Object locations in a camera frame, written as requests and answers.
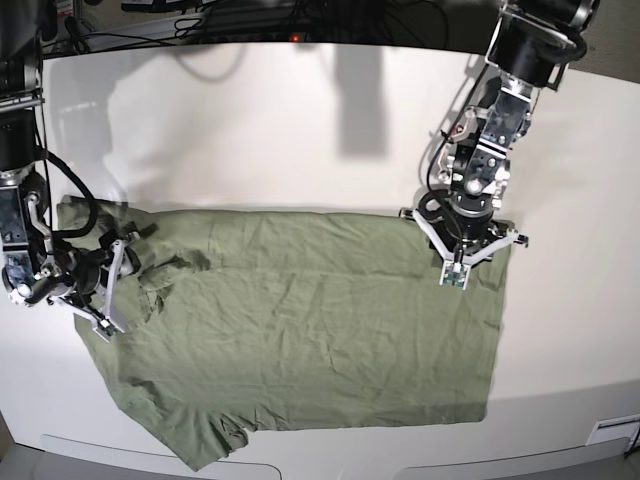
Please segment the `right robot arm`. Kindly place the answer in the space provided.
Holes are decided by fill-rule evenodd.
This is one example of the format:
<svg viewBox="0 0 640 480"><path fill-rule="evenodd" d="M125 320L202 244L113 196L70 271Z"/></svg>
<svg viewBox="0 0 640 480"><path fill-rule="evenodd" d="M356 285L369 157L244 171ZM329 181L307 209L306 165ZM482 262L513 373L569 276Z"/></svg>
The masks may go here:
<svg viewBox="0 0 640 480"><path fill-rule="evenodd" d="M77 248L99 220L99 204L84 182L47 149L36 111L44 104L44 42L57 33L52 1L1 4L1 279L14 302L61 302L87 308L110 280L136 272L140 264L128 247L135 231L112 229L98 248ZM46 220L53 210L48 178L38 162L53 164L82 193L83 225L56 230Z"/></svg>

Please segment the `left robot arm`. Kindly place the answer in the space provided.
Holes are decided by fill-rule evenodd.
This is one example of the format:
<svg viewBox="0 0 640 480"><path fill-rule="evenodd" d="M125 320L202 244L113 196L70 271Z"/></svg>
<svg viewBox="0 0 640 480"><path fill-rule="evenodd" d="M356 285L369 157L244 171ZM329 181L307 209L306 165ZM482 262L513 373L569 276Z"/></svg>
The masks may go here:
<svg viewBox="0 0 640 480"><path fill-rule="evenodd" d="M429 162L416 215L433 228L431 243L473 255L507 235L495 220L510 180L509 151L531 125L536 96L558 89L587 53L583 32L596 1L504 1L478 77Z"/></svg>

